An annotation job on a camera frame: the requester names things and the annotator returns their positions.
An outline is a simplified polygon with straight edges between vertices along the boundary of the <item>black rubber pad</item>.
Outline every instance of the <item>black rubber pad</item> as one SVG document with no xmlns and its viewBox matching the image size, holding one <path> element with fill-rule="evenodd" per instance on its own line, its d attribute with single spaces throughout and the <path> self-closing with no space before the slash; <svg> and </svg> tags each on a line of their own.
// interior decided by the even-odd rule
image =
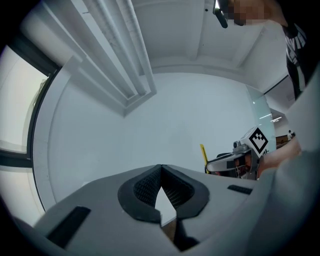
<svg viewBox="0 0 320 256">
<path fill-rule="evenodd" d="M 160 212 L 155 209 L 161 187 L 178 220 L 199 215 L 209 202 L 209 190 L 204 184 L 165 164 L 157 164 L 121 185 L 119 203 L 136 220 L 161 223 Z"/>
<path fill-rule="evenodd" d="M 251 188 L 243 187 L 243 186 L 237 186 L 237 185 L 230 185 L 228 186 L 228 190 L 237 191 L 239 193 L 250 195 L 252 192 Z"/>
</svg>

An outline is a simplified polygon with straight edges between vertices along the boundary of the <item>black slot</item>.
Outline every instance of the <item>black slot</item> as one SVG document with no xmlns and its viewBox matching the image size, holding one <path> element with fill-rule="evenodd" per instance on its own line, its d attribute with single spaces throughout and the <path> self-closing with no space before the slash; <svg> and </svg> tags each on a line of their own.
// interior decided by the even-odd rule
<svg viewBox="0 0 320 256">
<path fill-rule="evenodd" d="M 243 186 L 237 186 L 237 185 L 230 185 L 228 186 L 228 190 L 237 191 L 239 193 L 250 195 L 252 192 L 251 188 L 243 187 Z"/>
<path fill-rule="evenodd" d="M 91 210 L 86 207 L 77 206 L 51 231 L 47 238 L 57 246 L 65 248 L 90 212 Z"/>
</svg>

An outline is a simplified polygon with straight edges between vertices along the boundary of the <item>person's hand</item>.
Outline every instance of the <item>person's hand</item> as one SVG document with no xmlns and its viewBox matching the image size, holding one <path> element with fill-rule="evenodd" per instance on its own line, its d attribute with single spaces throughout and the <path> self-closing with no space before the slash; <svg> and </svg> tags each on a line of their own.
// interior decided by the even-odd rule
<svg viewBox="0 0 320 256">
<path fill-rule="evenodd" d="M 263 155 L 260 158 L 260 166 L 258 168 L 258 178 L 261 173 L 269 168 L 278 168 L 286 159 L 292 159 L 301 153 L 301 147 L 296 137 L 292 138 L 283 147 Z"/>
</svg>

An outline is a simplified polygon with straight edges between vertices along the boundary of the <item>fluorescent light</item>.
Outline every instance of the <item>fluorescent light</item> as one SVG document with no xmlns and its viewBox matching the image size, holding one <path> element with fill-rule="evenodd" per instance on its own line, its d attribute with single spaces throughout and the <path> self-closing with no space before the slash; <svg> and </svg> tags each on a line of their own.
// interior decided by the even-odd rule
<svg viewBox="0 0 320 256">
<path fill-rule="evenodd" d="M 265 115 L 265 116 L 263 116 L 263 117 L 260 117 L 260 119 L 266 118 L 266 117 L 268 117 L 268 116 L 271 116 L 271 114 L 267 114 L 267 115 Z"/>
<path fill-rule="evenodd" d="M 220 6 L 219 6 L 219 3 L 218 3 L 218 0 L 215 0 L 215 6 L 214 8 L 219 8 L 220 9 Z"/>
<path fill-rule="evenodd" d="M 276 118 L 276 119 L 273 119 L 273 120 L 271 120 L 270 122 L 278 122 L 278 120 L 281 119 L 281 118 L 282 118 L 282 116 L 280 116 L 280 117 L 278 117 L 278 118 Z"/>
</svg>

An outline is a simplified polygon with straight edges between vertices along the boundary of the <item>yellow stick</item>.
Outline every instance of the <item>yellow stick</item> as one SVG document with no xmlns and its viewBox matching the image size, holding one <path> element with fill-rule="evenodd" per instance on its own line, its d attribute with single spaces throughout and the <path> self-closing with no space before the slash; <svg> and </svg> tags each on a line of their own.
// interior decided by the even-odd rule
<svg viewBox="0 0 320 256">
<path fill-rule="evenodd" d="M 206 150 L 205 150 L 205 146 L 203 144 L 200 144 L 200 148 L 202 151 L 202 155 L 203 155 L 203 159 L 204 159 L 204 166 L 207 166 L 207 162 L 208 162 L 208 158 L 207 158 L 207 154 L 206 154 Z"/>
</svg>

